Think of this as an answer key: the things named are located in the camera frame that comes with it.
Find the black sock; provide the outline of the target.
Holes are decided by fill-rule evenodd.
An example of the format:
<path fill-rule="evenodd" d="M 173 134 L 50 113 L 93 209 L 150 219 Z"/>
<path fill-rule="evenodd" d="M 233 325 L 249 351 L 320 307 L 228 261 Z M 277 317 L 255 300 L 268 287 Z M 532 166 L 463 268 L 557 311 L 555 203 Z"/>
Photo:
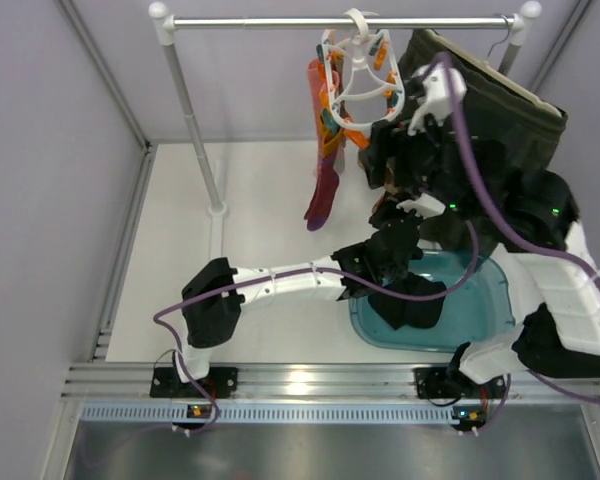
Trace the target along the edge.
<path fill-rule="evenodd" d="M 446 290 L 443 282 L 430 281 L 414 274 L 396 280 L 387 285 L 386 288 L 394 293 L 418 297 L 433 295 Z M 374 293 L 368 297 L 368 302 L 373 311 L 394 330 L 404 326 L 416 329 L 433 328 L 441 317 L 444 300 L 444 297 L 428 301 L 401 300 L 383 293 Z"/>

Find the maroon purple sock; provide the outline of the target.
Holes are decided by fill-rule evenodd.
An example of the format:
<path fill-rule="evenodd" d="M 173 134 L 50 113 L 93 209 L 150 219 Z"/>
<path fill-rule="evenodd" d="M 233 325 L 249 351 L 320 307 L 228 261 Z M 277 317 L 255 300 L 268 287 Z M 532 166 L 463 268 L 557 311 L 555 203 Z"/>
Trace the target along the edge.
<path fill-rule="evenodd" d="M 340 183 L 344 164 L 344 136 L 339 128 L 336 133 L 325 124 L 320 113 L 316 115 L 318 155 L 316 161 L 316 184 L 309 206 L 304 214 L 306 228 L 314 232 L 327 222 Z"/>

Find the white clip sock hanger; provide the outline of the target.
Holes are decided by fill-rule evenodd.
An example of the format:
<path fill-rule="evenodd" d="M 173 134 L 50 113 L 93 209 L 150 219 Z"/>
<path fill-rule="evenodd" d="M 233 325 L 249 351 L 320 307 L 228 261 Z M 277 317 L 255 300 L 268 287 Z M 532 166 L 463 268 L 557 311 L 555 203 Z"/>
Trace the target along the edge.
<path fill-rule="evenodd" d="M 361 149 L 370 144 L 373 124 L 395 119 L 406 100 L 390 33 L 371 27 L 372 16 L 347 10 L 352 30 L 327 29 L 316 47 L 319 125 L 328 138 L 341 136 Z"/>

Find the brown argyle sock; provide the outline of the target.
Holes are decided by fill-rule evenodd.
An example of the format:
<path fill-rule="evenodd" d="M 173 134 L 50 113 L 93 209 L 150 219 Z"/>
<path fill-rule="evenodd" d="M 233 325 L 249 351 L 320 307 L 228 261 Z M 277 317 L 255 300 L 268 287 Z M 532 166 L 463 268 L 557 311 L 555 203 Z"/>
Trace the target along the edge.
<path fill-rule="evenodd" d="M 410 190 L 405 189 L 396 183 L 395 174 L 391 167 L 387 167 L 385 169 L 383 188 L 384 193 L 372 207 L 373 213 L 375 213 L 387 201 L 402 203 L 406 200 L 415 199 L 415 196 Z"/>

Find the pink patterned sock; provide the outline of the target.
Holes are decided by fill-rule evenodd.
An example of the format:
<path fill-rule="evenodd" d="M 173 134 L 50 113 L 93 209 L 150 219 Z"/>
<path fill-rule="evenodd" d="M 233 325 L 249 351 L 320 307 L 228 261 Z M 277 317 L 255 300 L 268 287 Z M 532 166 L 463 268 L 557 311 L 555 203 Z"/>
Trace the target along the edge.
<path fill-rule="evenodd" d="M 316 167 L 313 171 L 313 176 L 315 179 L 318 178 L 318 167 L 322 158 L 322 146 L 324 145 L 324 137 L 326 137 L 327 140 L 330 140 L 332 137 L 331 131 L 328 128 L 325 128 L 325 124 L 322 118 L 323 107 L 320 100 L 320 90 L 324 84 L 324 81 L 321 79 L 321 74 L 319 72 L 320 66 L 321 62 L 319 61 L 319 59 L 314 58 L 307 67 L 307 79 L 309 82 L 309 90 L 313 108 L 313 120 L 316 131 L 316 137 L 318 140 Z"/>

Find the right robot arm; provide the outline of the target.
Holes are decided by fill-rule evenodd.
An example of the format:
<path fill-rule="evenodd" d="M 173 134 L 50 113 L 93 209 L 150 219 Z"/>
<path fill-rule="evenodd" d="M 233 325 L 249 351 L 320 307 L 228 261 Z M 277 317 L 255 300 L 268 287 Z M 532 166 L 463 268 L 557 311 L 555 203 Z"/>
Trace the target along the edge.
<path fill-rule="evenodd" d="M 579 211 L 557 174 L 516 167 L 506 146 L 428 122 L 420 133 L 378 121 L 361 153 L 384 198 L 371 222 L 398 220 L 418 200 L 445 204 L 465 220 L 487 219 L 526 270 L 540 299 L 515 330 L 460 345 L 447 376 L 459 387 L 528 370 L 546 378 L 600 378 L 600 272 L 587 250 Z"/>

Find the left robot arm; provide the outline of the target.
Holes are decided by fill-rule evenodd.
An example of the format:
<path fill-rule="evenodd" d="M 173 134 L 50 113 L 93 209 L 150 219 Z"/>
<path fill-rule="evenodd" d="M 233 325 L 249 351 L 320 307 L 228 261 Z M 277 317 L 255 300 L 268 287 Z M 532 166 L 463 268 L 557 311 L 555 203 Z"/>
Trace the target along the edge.
<path fill-rule="evenodd" d="M 172 363 L 180 385 L 202 385 L 213 350 L 233 336 L 241 316 L 285 301 L 368 298 L 390 313 L 416 297 L 409 265 L 423 252 L 416 210 L 382 207 L 370 218 L 373 234 L 319 259 L 288 266 L 241 268 L 210 260 L 181 290 L 177 310 L 185 332 L 175 337 Z"/>

